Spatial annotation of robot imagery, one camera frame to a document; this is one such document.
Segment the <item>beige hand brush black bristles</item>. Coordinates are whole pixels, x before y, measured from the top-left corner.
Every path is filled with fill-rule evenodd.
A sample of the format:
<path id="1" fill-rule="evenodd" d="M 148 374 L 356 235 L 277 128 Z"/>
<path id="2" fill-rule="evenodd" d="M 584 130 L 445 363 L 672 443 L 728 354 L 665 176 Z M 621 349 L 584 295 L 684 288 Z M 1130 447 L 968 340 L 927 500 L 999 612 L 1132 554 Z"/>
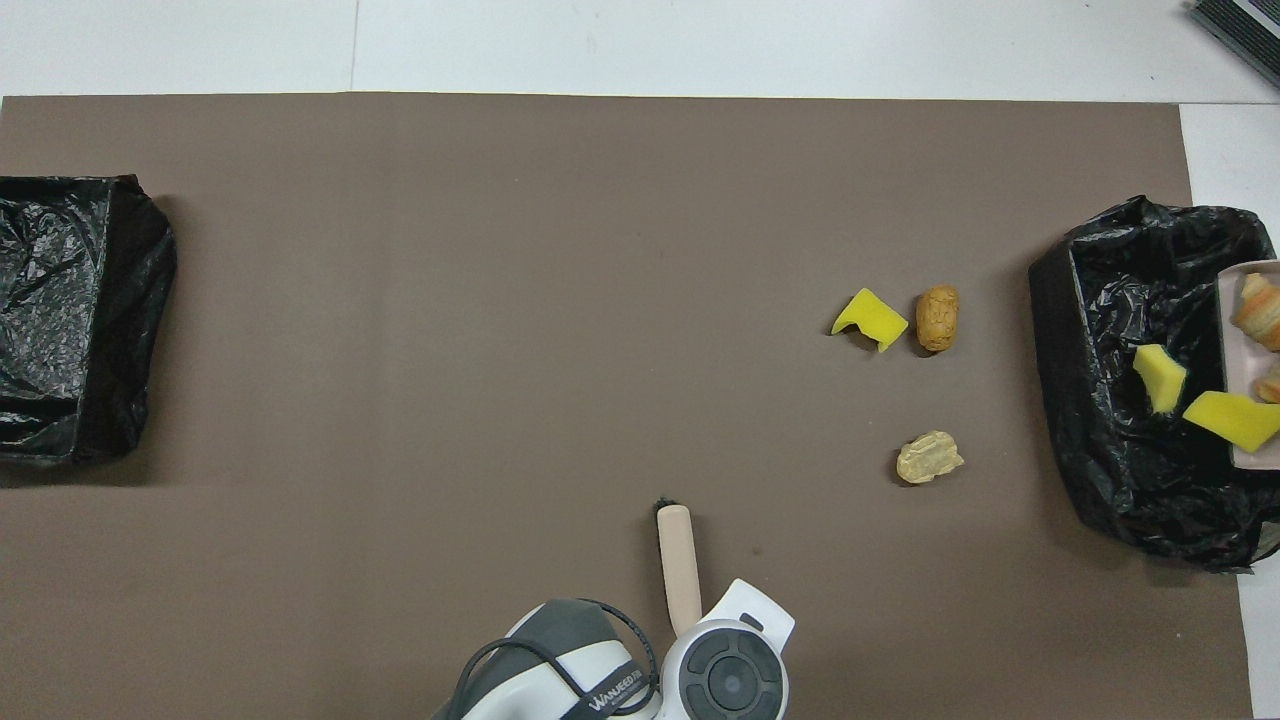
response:
<path id="1" fill-rule="evenodd" d="M 682 635 L 703 618 L 692 514 L 684 503 L 662 496 L 654 516 L 669 623 L 673 633 Z"/>

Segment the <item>pale layered pastry piece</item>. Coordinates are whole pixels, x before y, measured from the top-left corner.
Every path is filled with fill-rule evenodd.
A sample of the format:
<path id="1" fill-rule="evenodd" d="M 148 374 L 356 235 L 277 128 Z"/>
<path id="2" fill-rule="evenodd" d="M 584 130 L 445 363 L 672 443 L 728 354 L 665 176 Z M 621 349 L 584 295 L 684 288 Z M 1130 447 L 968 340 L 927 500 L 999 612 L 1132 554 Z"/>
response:
<path id="1" fill-rule="evenodd" d="M 946 430 L 929 430 L 905 443 L 896 457 L 895 471 L 900 480 L 919 486 L 955 471 L 965 464 L 957 442 Z"/>

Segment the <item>wedge yellow sponge piece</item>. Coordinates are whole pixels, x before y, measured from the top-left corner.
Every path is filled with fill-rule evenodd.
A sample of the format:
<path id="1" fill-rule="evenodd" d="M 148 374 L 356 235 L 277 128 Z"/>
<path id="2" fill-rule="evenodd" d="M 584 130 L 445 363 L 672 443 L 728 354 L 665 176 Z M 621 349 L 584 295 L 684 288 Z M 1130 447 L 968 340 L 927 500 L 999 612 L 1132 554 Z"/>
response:
<path id="1" fill-rule="evenodd" d="M 1280 404 L 1222 391 L 1201 393 L 1183 418 L 1248 454 L 1257 452 L 1280 433 Z"/>

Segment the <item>dark grey ribbed device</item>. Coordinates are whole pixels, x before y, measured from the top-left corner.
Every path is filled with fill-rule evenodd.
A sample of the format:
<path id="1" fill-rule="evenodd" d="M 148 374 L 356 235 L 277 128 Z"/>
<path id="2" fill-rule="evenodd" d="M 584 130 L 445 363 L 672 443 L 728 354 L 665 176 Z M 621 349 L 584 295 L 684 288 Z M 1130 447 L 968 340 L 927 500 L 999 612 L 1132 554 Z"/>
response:
<path id="1" fill-rule="evenodd" d="M 1280 88 L 1280 0 L 1190 0 L 1190 18 Z"/>

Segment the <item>brown bread roll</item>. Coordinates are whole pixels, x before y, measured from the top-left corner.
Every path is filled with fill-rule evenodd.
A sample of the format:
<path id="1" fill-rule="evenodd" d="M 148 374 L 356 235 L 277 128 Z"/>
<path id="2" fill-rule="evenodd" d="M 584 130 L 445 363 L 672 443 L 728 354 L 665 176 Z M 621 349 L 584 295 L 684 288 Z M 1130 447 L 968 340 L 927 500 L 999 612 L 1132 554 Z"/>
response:
<path id="1" fill-rule="evenodd" d="M 936 284 L 916 300 L 916 341 L 929 354 L 950 350 L 956 340 L 959 292 L 952 284 Z"/>

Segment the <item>brown table mat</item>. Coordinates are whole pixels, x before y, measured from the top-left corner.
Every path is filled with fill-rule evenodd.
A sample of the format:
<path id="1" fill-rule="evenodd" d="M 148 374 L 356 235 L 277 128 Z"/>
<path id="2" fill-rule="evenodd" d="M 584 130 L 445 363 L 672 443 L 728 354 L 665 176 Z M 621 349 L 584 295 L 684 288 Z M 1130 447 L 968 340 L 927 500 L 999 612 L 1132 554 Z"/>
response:
<path id="1" fill-rule="evenodd" d="M 10 97 L 0 174 L 178 247 L 140 447 L 0 468 L 0 720 L 415 720 L 563 596 L 664 648 L 662 496 L 795 616 L 790 717 L 1252 714 L 1235 578 L 1076 520 L 1036 368 L 1028 266 L 1190 202 L 1174 106 Z"/>

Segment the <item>notched yellow sponge piece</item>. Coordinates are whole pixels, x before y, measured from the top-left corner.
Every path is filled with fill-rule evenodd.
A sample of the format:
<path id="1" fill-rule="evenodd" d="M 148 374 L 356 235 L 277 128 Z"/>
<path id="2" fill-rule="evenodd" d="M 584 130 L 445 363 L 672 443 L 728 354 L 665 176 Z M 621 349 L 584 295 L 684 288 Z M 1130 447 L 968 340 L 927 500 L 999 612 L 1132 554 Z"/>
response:
<path id="1" fill-rule="evenodd" d="M 864 287 L 837 314 L 829 334 L 841 334 L 851 328 L 874 342 L 878 352 L 883 352 L 906 332 L 909 322 L 876 292 Z"/>

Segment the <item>rounded yellow sponge piece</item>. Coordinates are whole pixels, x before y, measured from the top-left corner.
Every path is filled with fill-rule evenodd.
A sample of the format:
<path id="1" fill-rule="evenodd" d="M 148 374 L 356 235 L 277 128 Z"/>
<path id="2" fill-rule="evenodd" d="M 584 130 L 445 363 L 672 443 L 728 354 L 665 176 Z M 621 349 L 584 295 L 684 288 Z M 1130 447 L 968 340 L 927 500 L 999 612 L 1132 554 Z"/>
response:
<path id="1" fill-rule="evenodd" d="M 1172 414 L 1180 402 L 1188 370 L 1162 345 L 1138 346 L 1133 366 L 1144 384 L 1152 413 Z"/>

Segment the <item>black bag lined bin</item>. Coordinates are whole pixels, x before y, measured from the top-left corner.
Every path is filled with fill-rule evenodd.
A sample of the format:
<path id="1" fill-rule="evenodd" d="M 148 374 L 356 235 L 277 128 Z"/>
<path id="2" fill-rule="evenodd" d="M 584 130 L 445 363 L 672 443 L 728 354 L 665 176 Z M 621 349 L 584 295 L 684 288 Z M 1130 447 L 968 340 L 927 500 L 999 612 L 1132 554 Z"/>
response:
<path id="1" fill-rule="evenodd" d="M 1206 571 L 1280 553 L 1280 470 L 1236 468 L 1226 439 L 1153 411 L 1133 366 L 1157 345 L 1188 372 L 1181 406 L 1224 389 L 1219 274 L 1275 256 L 1252 211 L 1135 196 L 1030 265 L 1050 443 L 1084 525 Z"/>
<path id="2" fill-rule="evenodd" d="M 0 176 L 0 462 L 140 445 L 175 275 L 174 229 L 133 176 Z"/>

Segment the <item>beige plastic dustpan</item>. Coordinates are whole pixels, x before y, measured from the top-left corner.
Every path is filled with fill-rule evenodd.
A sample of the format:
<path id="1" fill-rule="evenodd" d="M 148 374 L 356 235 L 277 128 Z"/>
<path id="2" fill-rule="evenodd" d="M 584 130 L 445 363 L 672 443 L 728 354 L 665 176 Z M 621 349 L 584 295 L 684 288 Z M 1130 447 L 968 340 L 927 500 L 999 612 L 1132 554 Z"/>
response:
<path id="1" fill-rule="evenodd" d="M 1242 305 L 1242 288 L 1251 274 L 1258 274 L 1280 287 L 1280 260 L 1230 266 L 1219 273 L 1216 291 L 1224 389 L 1256 400 L 1254 383 L 1280 363 L 1280 352 L 1268 351 L 1233 324 L 1233 318 Z M 1253 454 L 1234 448 L 1231 464 L 1251 471 L 1280 471 L 1280 432 Z"/>

